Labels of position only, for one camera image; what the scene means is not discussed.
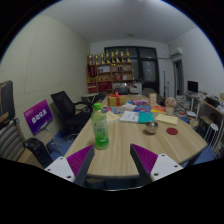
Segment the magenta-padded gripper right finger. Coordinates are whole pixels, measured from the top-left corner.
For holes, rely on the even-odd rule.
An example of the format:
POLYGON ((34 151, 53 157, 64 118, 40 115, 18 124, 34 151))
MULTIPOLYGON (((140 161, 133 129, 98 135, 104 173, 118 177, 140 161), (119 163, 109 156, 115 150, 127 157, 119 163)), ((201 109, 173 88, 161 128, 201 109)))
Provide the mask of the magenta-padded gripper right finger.
POLYGON ((143 185, 150 184, 182 169, 168 155, 155 154, 141 146, 131 144, 130 154, 139 172, 143 185))

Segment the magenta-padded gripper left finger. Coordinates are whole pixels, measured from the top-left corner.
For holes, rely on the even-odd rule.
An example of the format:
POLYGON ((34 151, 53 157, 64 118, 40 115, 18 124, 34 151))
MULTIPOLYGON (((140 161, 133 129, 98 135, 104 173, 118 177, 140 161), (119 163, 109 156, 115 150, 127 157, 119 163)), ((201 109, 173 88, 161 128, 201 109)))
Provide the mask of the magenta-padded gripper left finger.
POLYGON ((46 171, 76 185, 83 186, 94 155, 94 146, 90 145, 67 158, 58 157, 46 168, 46 171))

